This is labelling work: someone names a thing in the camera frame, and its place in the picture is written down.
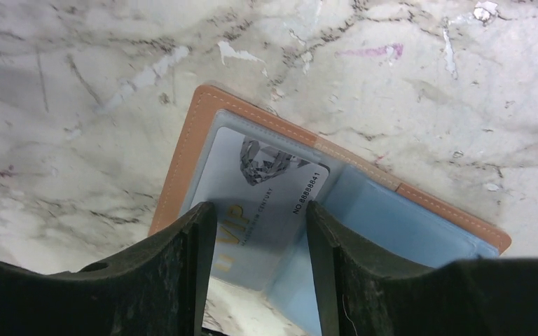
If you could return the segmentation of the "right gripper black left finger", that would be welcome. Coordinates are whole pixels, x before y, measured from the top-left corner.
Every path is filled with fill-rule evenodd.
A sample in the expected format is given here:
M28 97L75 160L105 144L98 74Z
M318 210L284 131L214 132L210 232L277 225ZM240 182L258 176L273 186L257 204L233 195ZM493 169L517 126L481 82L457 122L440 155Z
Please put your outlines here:
M0 335L200 335L216 227L214 205L201 202L78 272L0 261Z

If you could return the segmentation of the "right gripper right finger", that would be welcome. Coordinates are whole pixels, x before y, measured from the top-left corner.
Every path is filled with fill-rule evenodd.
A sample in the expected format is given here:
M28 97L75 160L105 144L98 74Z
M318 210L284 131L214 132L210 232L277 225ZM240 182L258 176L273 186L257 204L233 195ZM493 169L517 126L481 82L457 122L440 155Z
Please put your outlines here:
M538 335L538 258L431 268L365 239L316 202L306 222L323 335Z

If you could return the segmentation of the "white VIP card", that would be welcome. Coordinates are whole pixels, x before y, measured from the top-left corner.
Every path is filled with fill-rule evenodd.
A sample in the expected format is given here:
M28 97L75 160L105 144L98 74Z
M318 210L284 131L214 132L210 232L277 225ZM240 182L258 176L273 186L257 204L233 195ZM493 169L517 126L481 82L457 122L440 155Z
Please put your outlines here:
M329 173L325 165L220 127L192 200L211 202L216 209L212 276L262 290Z

